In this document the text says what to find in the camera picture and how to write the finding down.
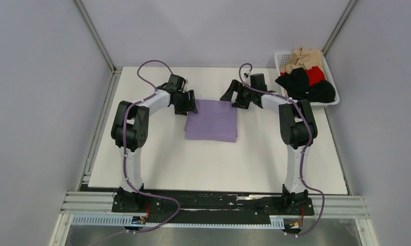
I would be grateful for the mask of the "purple t shirt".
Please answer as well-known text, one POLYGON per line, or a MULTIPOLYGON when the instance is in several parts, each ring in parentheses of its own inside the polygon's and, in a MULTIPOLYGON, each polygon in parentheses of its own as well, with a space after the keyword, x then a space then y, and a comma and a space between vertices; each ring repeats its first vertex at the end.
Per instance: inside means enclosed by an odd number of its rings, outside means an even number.
POLYGON ((187 140, 235 143, 238 137, 237 109, 229 101, 196 100, 197 113, 189 113, 184 127, 187 140))

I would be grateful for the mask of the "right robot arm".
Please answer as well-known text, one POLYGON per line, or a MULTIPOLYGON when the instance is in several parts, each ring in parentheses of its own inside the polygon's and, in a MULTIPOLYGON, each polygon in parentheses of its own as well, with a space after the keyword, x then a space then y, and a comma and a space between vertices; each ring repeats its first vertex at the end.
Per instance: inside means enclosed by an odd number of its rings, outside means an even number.
POLYGON ((248 109, 250 104, 255 104, 279 115, 280 136, 287 147, 287 172, 282 195, 275 203, 284 212, 294 214, 302 204, 309 201, 303 171, 310 147, 318 133, 310 102, 295 101, 267 90, 263 74, 248 74, 246 79, 247 83, 232 80, 220 100, 231 101, 236 93, 232 107, 248 109))

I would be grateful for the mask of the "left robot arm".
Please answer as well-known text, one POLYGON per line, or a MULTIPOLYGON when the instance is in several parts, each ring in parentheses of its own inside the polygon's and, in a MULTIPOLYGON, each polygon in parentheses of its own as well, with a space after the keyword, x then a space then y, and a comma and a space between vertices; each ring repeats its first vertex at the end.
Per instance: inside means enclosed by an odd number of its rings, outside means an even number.
POLYGON ((122 181, 117 191, 117 203, 125 204, 133 212, 145 206, 145 192, 141 177, 141 151, 148 138, 150 116, 173 105, 176 115, 197 113, 194 91, 184 90, 187 80, 171 74, 166 83, 137 102, 121 101, 115 114, 111 137, 122 157, 122 181))

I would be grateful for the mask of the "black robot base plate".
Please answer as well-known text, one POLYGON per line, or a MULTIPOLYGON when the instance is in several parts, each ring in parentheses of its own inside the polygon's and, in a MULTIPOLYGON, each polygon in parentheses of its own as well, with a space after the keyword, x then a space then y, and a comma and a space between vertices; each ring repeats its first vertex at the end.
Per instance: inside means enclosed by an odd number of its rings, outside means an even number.
POLYGON ((307 204, 281 208, 275 203, 280 193, 148 190, 142 206, 135 210, 126 201, 117 203, 117 191, 113 194, 112 212, 135 214, 144 222, 266 224, 270 216, 303 218, 315 214, 311 198, 307 204))

